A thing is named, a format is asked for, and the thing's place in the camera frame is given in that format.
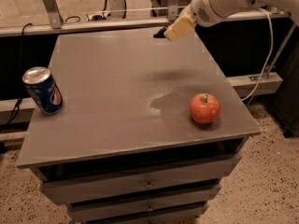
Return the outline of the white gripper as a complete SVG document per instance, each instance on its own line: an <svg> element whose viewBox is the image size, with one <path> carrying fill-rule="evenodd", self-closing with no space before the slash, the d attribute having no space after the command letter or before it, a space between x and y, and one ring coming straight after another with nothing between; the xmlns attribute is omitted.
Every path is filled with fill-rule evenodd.
<svg viewBox="0 0 299 224"><path fill-rule="evenodd" d="M248 8L249 0L192 0L191 8L186 6L180 11L179 17L166 29L164 36L173 41L193 33L196 22L210 27Z"/></svg>

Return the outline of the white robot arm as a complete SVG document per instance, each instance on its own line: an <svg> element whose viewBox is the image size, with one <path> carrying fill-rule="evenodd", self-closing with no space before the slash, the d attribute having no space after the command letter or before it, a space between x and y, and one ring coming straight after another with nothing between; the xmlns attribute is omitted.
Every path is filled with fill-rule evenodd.
<svg viewBox="0 0 299 224"><path fill-rule="evenodd" d="M197 24L211 27L238 12L263 6L278 8L299 25L299 0L192 0L167 27L164 36L175 40L191 33Z"/></svg>

